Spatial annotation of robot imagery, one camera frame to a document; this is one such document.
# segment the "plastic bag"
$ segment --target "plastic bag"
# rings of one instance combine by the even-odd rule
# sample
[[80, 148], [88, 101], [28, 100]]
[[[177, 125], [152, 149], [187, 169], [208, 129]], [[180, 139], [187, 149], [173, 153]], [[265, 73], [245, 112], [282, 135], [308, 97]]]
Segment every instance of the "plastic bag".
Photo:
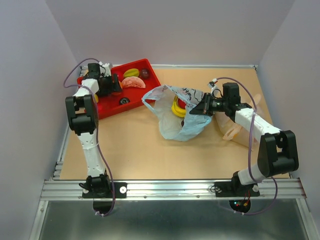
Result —
[[[253, 97], [255, 104], [257, 105], [257, 114], [264, 118], [264, 113], [259, 107], [259, 102], [261, 101], [261, 95], [257, 94]], [[249, 147], [249, 132], [239, 124], [233, 122], [228, 116], [225, 115], [224, 112], [216, 112], [214, 114], [216, 121], [219, 125], [219, 128], [224, 134], [222, 137], [224, 140], [232, 140], [236, 143]], [[258, 141], [255, 139], [253, 145], [256, 145]]]
[[[184, 119], [172, 112], [171, 107], [175, 96], [186, 103]], [[142, 102], [159, 119], [159, 130], [165, 139], [184, 142], [201, 133], [212, 120], [210, 116], [190, 114], [190, 111], [201, 101], [203, 96], [202, 91], [193, 88], [161, 85], [147, 92], [143, 96]], [[154, 107], [146, 100], [155, 100]]]

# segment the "table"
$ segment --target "table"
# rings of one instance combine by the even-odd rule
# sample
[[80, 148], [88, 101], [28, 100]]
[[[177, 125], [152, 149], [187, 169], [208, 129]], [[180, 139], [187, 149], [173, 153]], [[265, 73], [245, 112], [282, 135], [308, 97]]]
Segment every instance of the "table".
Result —
[[[261, 94], [260, 107], [265, 120], [272, 122], [260, 83], [253, 68], [171, 68], [154, 69], [162, 84], [209, 92], [213, 78], [231, 77], [241, 81], [252, 95]], [[218, 86], [226, 81], [219, 81]], [[248, 95], [240, 88], [246, 101]], [[247, 168], [248, 148], [225, 141], [218, 124], [212, 122], [197, 137], [179, 142], [164, 139], [158, 119], [145, 106], [99, 121], [102, 152], [117, 180], [230, 179]], [[258, 148], [252, 152], [252, 164]], [[61, 180], [85, 180], [87, 165], [81, 144], [71, 132], [66, 147]], [[288, 178], [288, 174], [276, 176]]]

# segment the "purple cable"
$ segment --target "purple cable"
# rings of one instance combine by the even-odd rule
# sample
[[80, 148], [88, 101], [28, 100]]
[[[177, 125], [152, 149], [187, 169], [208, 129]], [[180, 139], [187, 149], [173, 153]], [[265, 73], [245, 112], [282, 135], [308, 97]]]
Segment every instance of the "purple cable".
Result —
[[[77, 88], [84, 88], [84, 89], [88, 90], [88, 91], [90, 92], [90, 94], [92, 95], [95, 109], [97, 109], [97, 118], [99, 118], [98, 104], [97, 104], [97, 101], [96, 101], [96, 98], [95, 98], [95, 94], [91, 91], [90, 88], [88, 88], [87, 86], [80, 85], [80, 84], [72, 84], [72, 85], [66, 86], [66, 82], [67, 82], [68, 78], [70, 77], [70, 75], [80, 66], [80, 64], [82, 64], [83, 62], [85, 62], [85, 61], [87, 61], [87, 60], [94, 60], [94, 61], [96, 61], [96, 62], [99, 62], [99, 61], [98, 61], [97, 59], [95, 59], [95, 58], [86, 58], [86, 59], [82, 60], [81, 62], [79, 62], [79, 63], [71, 70], [71, 72], [66, 76], [66, 78], [64, 79], [64, 81], [63, 81], [63, 87], [66, 88], [66, 89], [67, 89], [67, 88], [71, 88], [71, 87], [77, 87]], [[108, 163], [107, 163], [107, 161], [106, 161], [106, 159], [105, 159], [105, 157], [104, 157], [104, 155], [103, 155], [103, 153], [102, 153], [102, 151], [101, 151], [100, 144], [99, 144], [99, 137], [98, 137], [98, 136], [99, 136], [99, 128], [97, 127], [97, 128], [96, 128], [96, 143], [97, 143], [98, 151], [99, 151], [100, 156], [101, 156], [101, 158], [102, 158], [102, 160], [103, 160], [103, 162], [104, 162], [104, 164], [105, 164], [105, 166], [106, 166], [106, 168], [108, 169], [108, 172], [109, 172], [109, 174], [110, 174], [110, 181], [111, 181], [111, 186], [112, 186], [112, 190], [113, 190], [113, 191], [112, 191], [112, 204], [111, 204], [110, 210], [109, 210], [106, 214], [101, 214], [101, 213], [95, 211], [96, 214], [104, 217], [104, 216], [110, 215], [110, 213], [111, 213], [112, 210], [114, 209], [115, 203], [116, 203], [116, 195], [115, 195], [115, 190], [114, 190], [114, 189], [115, 189], [114, 178], [113, 178], [113, 176], [112, 176], [111, 169], [110, 169], [110, 167], [109, 167], [109, 165], [108, 165]]]
[[[246, 93], [249, 95], [249, 97], [253, 103], [254, 111], [253, 111], [253, 115], [252, 115], [252, 119], [251, 119], [250, 132], [249, 132], [248, 170], [249, 170], [249, 175], [250, 175], [251, 179], [257, 183], [258, 181], [254, 178], [254, 176], [252, 175], [252, 171], [251, 171], [251, 148], [252, 148], [252, 138], [253, 138], [252, 135], [253, 135], [253, 131], [254, 131], [255, 116], [256, 116], [256, 112], [257, 112], [256, 102], [255, 102], [254, 98], [252, 97], [251, 93], [249, 92], [249, 90], [240, 81], [238, 81], [232, 77], [225, 77], [225, 76], [216, 78], [217, 81], [221, 80], [221, 79], [228, 79], [228, 80], [234, 81], [237, 84], [239, 84], [246, 91]], [[277, 196], [278, 196], [278, 184], [277, 184], [276, 179], [274, 177], [271, 177], [271, 179], [274, 181], [274, 185], [275, 185], [275, 194], [274, 194], [274, 198], [273, 198], [272, 203], [264, 210], [254, 212], [254, 213], [244, 213], [244, 215], [251, 215], [252, 216], [252, 215], [264, 213], [265, 211], [269, 210], [275, 204]]]

